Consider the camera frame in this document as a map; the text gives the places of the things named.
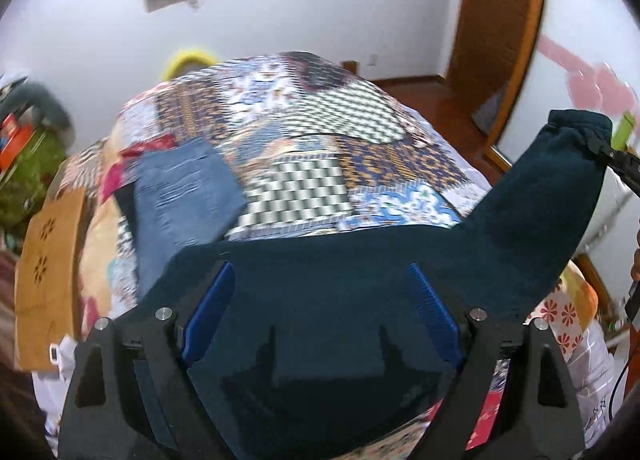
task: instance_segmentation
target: blue jeans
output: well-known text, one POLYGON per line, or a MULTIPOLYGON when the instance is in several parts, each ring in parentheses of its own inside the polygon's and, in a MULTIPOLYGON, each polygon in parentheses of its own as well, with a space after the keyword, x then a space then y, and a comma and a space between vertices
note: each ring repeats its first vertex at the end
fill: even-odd
POLYGON ((174 150, 145 153, 136 168, 138 299, 186 246, 214 242, 246 206, 236 178, 202 138, 174 150))

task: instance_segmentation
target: hand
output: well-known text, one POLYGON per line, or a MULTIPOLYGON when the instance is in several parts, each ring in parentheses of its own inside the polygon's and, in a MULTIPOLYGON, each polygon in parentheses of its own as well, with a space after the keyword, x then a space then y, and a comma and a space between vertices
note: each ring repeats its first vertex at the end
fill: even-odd
MULTIPOLYGON (((636 240, 638 241, 638 246, 640 246, 640 231, 638 231, 636 240)), ((631 278, 634 281, 640 281, 640 249, 636 249, 636 253, 634 254, 634 266, 631 267, 631 278)))

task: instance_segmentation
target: orange flower print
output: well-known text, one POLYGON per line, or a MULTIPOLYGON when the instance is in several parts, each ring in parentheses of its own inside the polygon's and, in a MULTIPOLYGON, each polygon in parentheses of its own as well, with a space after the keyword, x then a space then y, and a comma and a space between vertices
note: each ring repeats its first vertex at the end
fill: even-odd
POLYGON ((562 310, 562 323, 564 326, 569 326, 574 324, 574 320, 577 317, 577 313, 575 313, 575 306, 573 303, 569 303, 564 306, 564 310, 562 310))
POLYGON ((562 334, 556 336, 556 341, 558 341, 558 346, 560 347, 562 354, 564 355, 565 353, 567 353, 571 338, 567 334, 562 334))
POLYGON ((547 299, 540 309, 540 317, 547 323, 552 323, 558 315, 558 303, 553 299, 547 299))
POLYGON ((578 335, 577 337, 574 338, 574 342, 571 343, 571 350, 576 349, 580 343, 582 342, 582 336, 578 335))

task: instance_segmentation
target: wooden door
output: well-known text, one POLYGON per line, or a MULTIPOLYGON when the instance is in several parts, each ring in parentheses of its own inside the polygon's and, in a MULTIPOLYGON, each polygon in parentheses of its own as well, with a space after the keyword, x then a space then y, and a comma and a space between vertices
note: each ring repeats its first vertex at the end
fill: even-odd
POLYGON ((471 114, 509 81, 530 0, 462 0, 446 82, 471 114))

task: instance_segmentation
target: blue gripper pad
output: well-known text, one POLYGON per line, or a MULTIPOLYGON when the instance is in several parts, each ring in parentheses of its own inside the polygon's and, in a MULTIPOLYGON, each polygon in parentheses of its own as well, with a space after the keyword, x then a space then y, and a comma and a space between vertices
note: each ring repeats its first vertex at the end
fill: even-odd
POLYGON ((226 262, 185 328, 182 360, 187 367, 199 361, 209 348, 235 290, 236 274, 226 262))
POLYGON ((438 354, 443 360, 459 368, 465 359, 460 328, 417 263, 409 266, 407 283, 438 354))

